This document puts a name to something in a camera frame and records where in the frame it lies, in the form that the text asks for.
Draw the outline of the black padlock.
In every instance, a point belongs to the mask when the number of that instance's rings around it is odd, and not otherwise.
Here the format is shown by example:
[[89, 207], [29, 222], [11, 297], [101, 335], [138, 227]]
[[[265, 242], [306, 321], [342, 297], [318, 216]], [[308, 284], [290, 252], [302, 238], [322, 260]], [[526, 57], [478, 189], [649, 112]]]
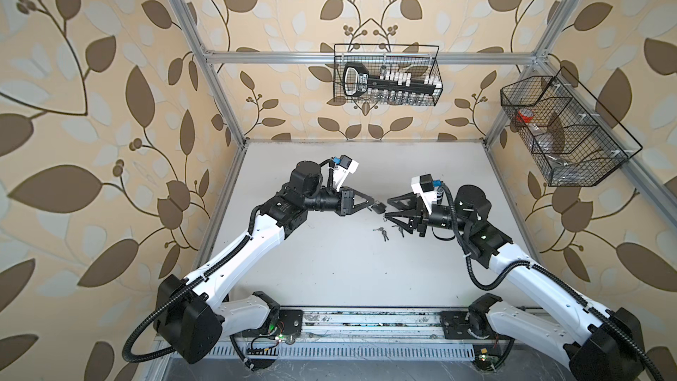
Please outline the black padlock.
[[375, 213], [384, 214], [386, 211], [386, 205], [381, 202], [376, 202], [370, 207], [370, 209]]

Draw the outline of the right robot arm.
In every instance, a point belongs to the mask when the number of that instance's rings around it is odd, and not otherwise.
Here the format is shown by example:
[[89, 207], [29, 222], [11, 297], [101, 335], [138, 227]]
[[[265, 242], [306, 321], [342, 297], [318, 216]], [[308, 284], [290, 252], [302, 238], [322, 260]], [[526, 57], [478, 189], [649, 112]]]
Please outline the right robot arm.
[[384, 216], [410, 234], [449, 229], [464, 254], [471, 282], [483, 296], [468, 307], [470, 332], [507, 336], [569, 368], [577, 380], [635, 380], [643, 372], [663, 380], [645, 350], [638, 318], [610, 310], [532, 259], [488, 215], [491, 203], [475, 185], [456, 194], [428, 176], [412, 192], [388, 199]]

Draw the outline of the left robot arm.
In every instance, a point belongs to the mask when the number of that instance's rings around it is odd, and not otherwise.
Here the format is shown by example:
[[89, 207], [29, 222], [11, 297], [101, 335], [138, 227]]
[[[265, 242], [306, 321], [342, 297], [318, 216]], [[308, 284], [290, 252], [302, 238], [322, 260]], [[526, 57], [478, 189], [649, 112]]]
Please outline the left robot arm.
[[234, 242], [184, 278], [170, 276], [160, 284], [155, 310], [123, 345], [126, 363], [149, 362], [172, 353], [197, 363], [222, 336], [275, 323], [279, 306], [270, 296], [255, 292], [229, 301], [228, 295], [266, 253], [306, 222], [309, 213], [345, 217], [373, 205], [372, 197], [345, 185], [358, 167], [346, 155], [320, 163], [299, 162], [288, 182], [252, 209], [247, 229]]

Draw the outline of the small key pair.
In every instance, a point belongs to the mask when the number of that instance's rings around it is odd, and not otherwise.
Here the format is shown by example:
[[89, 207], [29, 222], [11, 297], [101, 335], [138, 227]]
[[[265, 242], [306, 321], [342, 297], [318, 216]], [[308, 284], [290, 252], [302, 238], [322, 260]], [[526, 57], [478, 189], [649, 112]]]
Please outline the small key pair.
[[403, 238], [405, 237], [405, 229], [403, 229], [398, 225], [392, 225], [391, 227], [393, 227], [393, 229], [396, 229], [398, 233], [400, 233], [400, 236], [402, 236]]

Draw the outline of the black socket set holder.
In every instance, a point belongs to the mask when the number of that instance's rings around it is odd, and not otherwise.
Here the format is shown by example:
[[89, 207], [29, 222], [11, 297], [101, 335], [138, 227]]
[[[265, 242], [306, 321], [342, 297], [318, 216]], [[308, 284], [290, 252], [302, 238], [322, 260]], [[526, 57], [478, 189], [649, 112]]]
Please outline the black socket set holder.
[[381, 69], [372, 74], [362, 63], [347, 63], [338, 79], [345, 96], [370, 99], [381, 96], [424, 101], [435, 100], [443, 92], [442, 81], [437, 76], [427, 75], [423, 80], [415, 79], [409, 72], [390, 72]]

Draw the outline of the red capped item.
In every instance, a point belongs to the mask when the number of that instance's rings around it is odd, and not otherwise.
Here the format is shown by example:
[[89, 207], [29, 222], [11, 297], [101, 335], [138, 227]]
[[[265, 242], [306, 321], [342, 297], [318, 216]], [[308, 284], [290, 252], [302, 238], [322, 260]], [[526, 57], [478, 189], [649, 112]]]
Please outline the red capped item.
[[534, 119], [534, 112], [531, 109], [519, 109], [515, 116], [517, 123], [528, 125]]

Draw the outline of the clear plastic bag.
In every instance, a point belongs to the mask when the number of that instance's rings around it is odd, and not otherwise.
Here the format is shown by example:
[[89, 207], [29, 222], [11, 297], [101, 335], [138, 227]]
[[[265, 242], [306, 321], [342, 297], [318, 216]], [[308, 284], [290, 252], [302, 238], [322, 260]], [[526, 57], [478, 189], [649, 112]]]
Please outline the clear plastic bag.
[[580, 186], [588, 181], [588, 170], [585, 165], [587, 157], [570, 157], [556, 155], [551, 147], [543, 149], [537, 146], [536, 150], [544, 158], [548, 171], [548, 183], [553, 186]]

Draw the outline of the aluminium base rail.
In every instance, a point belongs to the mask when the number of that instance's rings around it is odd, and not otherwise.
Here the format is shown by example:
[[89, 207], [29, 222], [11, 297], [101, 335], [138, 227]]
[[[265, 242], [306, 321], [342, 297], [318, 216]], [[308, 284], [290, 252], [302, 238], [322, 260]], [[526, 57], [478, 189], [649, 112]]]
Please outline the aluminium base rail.
[[544, 313], [497, 303], [487, 313], [464, 308], [275, 308], [253, 299], [225, 303], [215, 321], [190, 329], [176, 353], [187, 363], [220, 356], [250, 362], [431, 361], [488, 365], [523, 344], [568, 365], [574, 338]]

